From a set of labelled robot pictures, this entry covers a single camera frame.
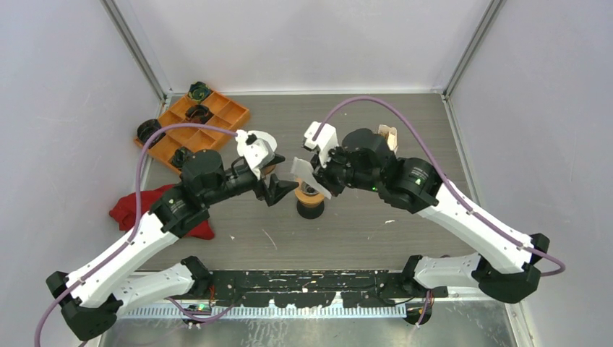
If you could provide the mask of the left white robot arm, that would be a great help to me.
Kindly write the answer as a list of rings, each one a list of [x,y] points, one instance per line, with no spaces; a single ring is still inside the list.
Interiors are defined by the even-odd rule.
[[[129,233],[80,269],[48,276],[46,284],[69,329],[80,341],[87,341],[109,330],[119,315],[138,307],[171,296],[206,296],[213,276],[195,256],[152,275],[128,277],[208,220],[211,205],[245,192],[254,192],[268,206],[281,201],[298,182],[280,180],[273,173],[265,181],[261,170],[284,160],[270,150],[251,159],[241,156],[237,167],[230,169],[224,169],[220,153],[214,150],[201,150],[186,159],[180,183],[165,191]]]

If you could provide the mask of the light wooden ring holder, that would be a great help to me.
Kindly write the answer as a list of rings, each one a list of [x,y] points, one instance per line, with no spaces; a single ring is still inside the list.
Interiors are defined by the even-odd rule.
[[[294,194],[300,204],[307,208],[314,208],[324,202],[325,196],[303,182],[301,179],[296,178],[296,182],[299,184],[294,190]]]

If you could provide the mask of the dark wooden dripper stand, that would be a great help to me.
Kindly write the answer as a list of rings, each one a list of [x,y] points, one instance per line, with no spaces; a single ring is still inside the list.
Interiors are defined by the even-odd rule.
[[[264,168],[262,169],[262,175],[263,175],[263,176],[268,176],[268,175],[270,175],[270,174],[271,174],[271,173],[272,173],[272,172],[273,172],[275,169],[276,169],[276,164],[273,164],[273,165],[270,165],[270,166],[264,167]]]

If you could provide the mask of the red and black carafe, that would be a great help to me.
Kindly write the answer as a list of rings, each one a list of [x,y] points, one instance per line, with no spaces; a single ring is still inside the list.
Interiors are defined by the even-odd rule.
[[[296,210],[302,218],[313,220],[323,214],[325,211],[325,203],[320,202],[317,205],[305,205],[304,203],[297,201]]]

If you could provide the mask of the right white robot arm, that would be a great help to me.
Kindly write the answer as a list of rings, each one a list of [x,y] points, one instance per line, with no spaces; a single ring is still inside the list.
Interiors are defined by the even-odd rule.
[[[547,252],[549,239],[521,233],[492,217],[431,163],[398,157],[384,136],[366,128],[339,140],[335,127],[314,122],[305,131],[304,147],[313,152],[307,181],[325,197],[347,188],[375,192],[386,204],[430,220],[472,247],[472,254],[459,257],[409,257],[401,278],[409,296],[456,286],[515,304],[538,288],[536,263]]]

